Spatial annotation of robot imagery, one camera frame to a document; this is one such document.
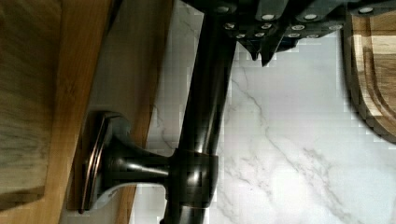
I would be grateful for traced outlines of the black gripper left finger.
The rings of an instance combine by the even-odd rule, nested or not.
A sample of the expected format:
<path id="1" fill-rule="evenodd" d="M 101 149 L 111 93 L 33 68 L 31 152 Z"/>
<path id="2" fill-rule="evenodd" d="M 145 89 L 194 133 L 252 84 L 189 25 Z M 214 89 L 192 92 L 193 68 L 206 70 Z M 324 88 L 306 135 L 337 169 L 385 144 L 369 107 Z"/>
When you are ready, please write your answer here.
<path id="1" fill-rule="evenodd" d="M 238 41 L 253 61 L 267 65 L 288 27 L 315 0 L 238 0 L 236 11 L 222 18 L 229 37 Z"/>

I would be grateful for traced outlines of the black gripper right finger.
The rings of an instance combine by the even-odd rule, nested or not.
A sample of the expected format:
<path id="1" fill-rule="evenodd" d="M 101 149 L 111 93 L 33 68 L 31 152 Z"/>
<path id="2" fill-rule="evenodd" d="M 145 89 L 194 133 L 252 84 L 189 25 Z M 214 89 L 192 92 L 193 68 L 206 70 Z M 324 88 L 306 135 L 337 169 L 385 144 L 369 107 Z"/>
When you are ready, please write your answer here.
<path id="1" fill-rule="evenodd" d="M 296 0 L 308 1 L 290 25 L 281 40 L 281 50 L 295 48 L 302 38 L 320 38 L 341 30 L 348 15 L 373 17 L 395 10 L 395 0 Z"/>

